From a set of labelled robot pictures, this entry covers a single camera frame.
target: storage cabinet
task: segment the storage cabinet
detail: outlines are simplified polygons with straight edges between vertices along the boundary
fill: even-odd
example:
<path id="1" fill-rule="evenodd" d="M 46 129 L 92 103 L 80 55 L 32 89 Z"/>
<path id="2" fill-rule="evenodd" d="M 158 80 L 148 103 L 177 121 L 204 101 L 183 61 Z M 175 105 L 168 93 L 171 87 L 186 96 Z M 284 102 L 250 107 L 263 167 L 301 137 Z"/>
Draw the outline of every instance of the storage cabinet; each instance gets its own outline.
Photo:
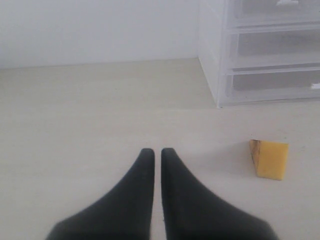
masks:
<path id="1" fill-rule="evenodd" d="M 218 107 L 320 98 L 320 1 L 200 0 L 199 25 Z"/>

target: yellow sponge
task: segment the yellow sponge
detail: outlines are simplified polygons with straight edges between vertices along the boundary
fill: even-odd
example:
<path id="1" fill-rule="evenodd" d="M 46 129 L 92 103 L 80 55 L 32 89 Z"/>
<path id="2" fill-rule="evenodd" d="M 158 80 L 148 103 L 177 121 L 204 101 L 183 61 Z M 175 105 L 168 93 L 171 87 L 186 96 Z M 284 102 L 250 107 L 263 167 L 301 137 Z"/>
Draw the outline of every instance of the yellow sponge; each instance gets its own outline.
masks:
<path id="1" fill-rule="evenodd" d="M 250 140 L 250 149 L 258 177 L 284 179 L 289 150 L 287 143 Z"/>

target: wall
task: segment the wall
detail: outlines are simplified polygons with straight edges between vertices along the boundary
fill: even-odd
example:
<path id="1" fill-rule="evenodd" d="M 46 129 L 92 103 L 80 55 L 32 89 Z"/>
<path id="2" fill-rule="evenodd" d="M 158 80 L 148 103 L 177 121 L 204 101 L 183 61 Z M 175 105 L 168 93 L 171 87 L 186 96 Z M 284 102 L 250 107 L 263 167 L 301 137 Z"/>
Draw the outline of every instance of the wall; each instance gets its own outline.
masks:
<path id="1" fill-rule="evenodd" d="M 197 0 L 1 0 L 0 68 L 197 56 Z"/>

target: plastic drawer unit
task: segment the plastic drawer unit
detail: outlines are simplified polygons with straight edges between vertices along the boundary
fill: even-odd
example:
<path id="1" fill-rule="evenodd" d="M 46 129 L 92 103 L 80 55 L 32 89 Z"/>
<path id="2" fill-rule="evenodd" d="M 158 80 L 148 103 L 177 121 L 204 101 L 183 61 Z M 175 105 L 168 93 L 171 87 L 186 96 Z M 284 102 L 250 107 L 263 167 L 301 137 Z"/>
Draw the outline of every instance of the plastic drawer unit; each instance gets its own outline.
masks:
<path id="1" fill-rule="evenodd" d="M 319 0 L 201 0 L 198 48 L 218 107 L 320 98 Z"/>

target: yellow block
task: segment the yellow block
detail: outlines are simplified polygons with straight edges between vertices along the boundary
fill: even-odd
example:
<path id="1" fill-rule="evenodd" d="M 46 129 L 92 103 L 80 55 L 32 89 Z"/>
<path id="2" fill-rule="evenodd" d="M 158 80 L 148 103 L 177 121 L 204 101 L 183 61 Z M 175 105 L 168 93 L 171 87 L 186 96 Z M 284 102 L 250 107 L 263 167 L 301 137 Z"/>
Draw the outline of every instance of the yellow block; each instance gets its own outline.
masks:
<path id="1" fill-rule="evenodd" d="M 250 140 L 250 149 L 258 177 L 284 179 L 289 144 Z"/>

